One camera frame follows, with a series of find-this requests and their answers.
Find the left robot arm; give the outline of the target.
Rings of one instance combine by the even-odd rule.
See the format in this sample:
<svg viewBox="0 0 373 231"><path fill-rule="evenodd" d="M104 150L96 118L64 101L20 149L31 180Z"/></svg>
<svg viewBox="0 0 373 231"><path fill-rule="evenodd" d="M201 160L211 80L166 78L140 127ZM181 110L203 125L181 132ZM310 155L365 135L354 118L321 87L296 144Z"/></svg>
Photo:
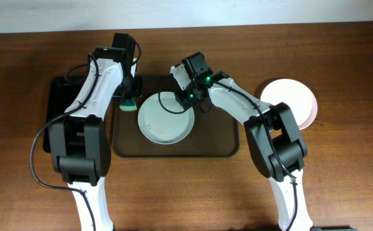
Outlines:
<svg viewBox="0 0 373 231"><path fill-rule="evenodd" d="M112 153L105 118L110 101L118 97L123 111L134 111L142 94L136 75L141 54L136 40L116 33L110 47L88 55L85 81L62 115L47 125L53 169L73 193L82 230L114 230L108 213L105 177Z"/></svg>

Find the pale blue plate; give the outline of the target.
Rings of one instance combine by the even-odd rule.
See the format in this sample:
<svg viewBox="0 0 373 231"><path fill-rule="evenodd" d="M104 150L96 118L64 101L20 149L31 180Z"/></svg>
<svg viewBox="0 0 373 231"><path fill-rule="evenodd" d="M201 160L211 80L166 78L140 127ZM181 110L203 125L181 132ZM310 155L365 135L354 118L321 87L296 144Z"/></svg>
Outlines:
<svg viewBox="0 0 373 231"><path fill-rule="evenodd" d="M175 144L183 140L194 127L195 112L189 108L182 114L182 106L176 101L173 92L161 92L148 97L138 111L138 127L142 134L157 144Z"/></svg>

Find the green yellow sponge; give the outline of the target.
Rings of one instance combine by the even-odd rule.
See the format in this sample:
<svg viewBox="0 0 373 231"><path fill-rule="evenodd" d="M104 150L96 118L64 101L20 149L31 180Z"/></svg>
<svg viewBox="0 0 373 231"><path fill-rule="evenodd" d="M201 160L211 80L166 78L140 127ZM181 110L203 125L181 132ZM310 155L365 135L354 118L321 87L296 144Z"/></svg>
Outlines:
<svg viewBox="0 0 373 231"><path fill-rule="evenodd" d="M138 107L133 98L121 99L119 102L119 108L123 112L137 111Z"/></svg>

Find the white plate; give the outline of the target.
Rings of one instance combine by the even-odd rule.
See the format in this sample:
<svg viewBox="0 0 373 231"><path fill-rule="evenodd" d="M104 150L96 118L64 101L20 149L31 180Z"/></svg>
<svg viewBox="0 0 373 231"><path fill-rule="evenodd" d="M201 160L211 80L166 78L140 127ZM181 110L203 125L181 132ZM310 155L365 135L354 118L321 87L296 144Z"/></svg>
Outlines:
<svg viewBox="0 0 373 231"><path fill-rule="evenodd" d="M318 112L318 108L317 107L312 107L309 116L306 118L306 120L304 122L302 122L299 125L299 129L303 130L303 129L307 128L309 125L311 125L314 122L314 120L316 119L317 112Z"/></svg>
<svg viewBox="0 0 373 231"><path fill-rule="evenodd" d="M309 116L312 107L317 107L317 99L303 83L292 79L278 79L270 82L261 92L261 101L277 105L287 104L299 125Z"/></svg>

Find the black plastic tray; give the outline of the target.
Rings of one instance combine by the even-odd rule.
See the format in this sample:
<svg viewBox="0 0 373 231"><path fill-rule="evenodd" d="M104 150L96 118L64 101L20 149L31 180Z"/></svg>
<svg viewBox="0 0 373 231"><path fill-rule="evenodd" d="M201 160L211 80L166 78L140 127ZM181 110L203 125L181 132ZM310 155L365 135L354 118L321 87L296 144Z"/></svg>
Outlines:
<svg viewBox="0 0 373 231"><path fill-rule="evenodd" d="M78 107L76 96L79 94L81 83L68 83L62 77L52 80L49 91L49 101L47 108L47 121L58 117L65 112ZM100 149L101 155L111 155L110 144L106 136L105 124L101 123L100 134L89 133L89 140L85 139L85 123L94 122L95 120L104 121L98 113L88 113L85 108L75 116L73 114L60 120L65 123L65 149L67 151L84 151L85 149L95 152Z"/></svg>

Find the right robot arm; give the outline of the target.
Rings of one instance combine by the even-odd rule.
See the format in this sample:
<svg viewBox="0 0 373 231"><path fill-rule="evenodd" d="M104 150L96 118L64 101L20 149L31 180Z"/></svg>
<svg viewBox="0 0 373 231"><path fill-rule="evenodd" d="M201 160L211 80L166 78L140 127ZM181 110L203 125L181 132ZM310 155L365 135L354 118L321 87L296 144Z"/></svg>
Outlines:
<svg viewBox="0 0 373 231"><path fill-rule="evenodd" d="M197 52L170 68L184 110L208 99L244 126L251 159L272 186L281 230L313 230L303 191L308 149L286 103L272 105L240 88L227 73L213 72Z"/></svg>

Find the brown serving tray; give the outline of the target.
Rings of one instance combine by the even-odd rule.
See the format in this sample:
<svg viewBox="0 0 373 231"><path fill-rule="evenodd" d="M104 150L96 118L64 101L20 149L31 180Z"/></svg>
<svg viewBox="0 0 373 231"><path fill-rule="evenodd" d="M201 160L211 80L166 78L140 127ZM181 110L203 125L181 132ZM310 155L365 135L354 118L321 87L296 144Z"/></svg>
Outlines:
<svg viewBox="0 0 373 231"><path fill-rule="evenodd" d="M191 132L175 144L157 144L149 140L138 125L142 103L161 91L176 92L178 84L167 76L146 75L142 78L142 96L135 99L137 111L124 112L115 99L112 149L120 157L230 157L239 147L238 123L215 106L208 113L194 107L195 121Z"/></svg>

